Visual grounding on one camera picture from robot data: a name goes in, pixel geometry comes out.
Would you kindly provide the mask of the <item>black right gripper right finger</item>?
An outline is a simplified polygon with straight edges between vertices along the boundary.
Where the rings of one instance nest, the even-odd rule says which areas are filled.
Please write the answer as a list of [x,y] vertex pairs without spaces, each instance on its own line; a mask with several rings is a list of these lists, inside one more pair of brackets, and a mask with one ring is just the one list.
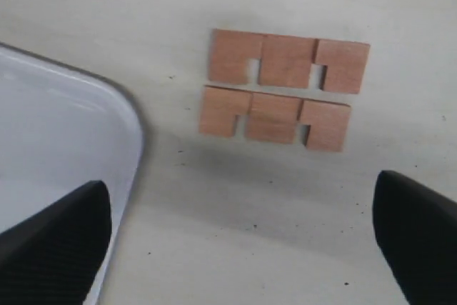
[[456,203],[395,171],[376,180],[376,242],[410,304],[456,303]]

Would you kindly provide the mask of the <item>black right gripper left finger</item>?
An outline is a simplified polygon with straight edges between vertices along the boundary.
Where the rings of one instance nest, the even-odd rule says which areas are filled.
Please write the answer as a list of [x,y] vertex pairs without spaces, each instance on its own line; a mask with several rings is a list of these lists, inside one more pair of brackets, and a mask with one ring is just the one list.
[[110,240],[109,191],[89,181],[1,233],[1,303],[84,303]]

